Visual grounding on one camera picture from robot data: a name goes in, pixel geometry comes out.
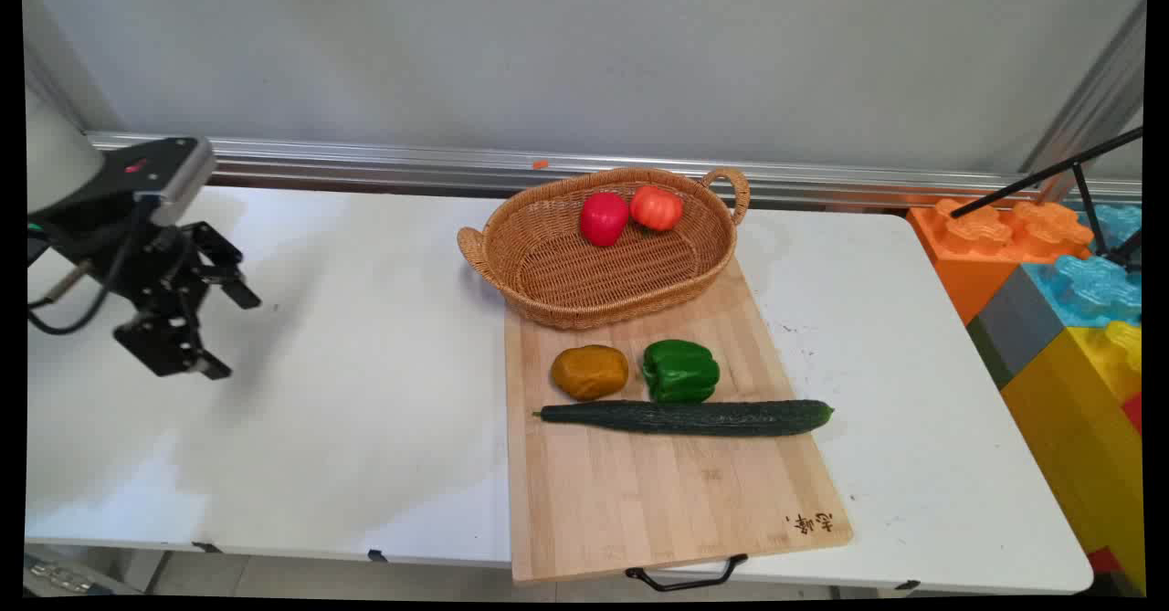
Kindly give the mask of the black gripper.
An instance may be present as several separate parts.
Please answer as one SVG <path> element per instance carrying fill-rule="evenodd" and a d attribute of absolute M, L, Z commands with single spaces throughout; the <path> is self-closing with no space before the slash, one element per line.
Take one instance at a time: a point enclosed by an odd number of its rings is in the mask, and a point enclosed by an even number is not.
<path fill-rule="evenodd" d="M 207 285 L 221 287 L 238 308 L 258 308 L 260 297 L 238 268 L 243 254 L 205 221 L 187 228 L 157 225 L 158 195 L 109 195 L 61 200 L 53 206 L 53 248 L 72 270 L 53 287 L 58 301 L 83 278 L 99 294 L 122 296 L 134 306 L 113 338 L 146 368 L 164 377 L 203 374 L 210 381 L 231 368 L 205 348 L 199 311 Z"/>

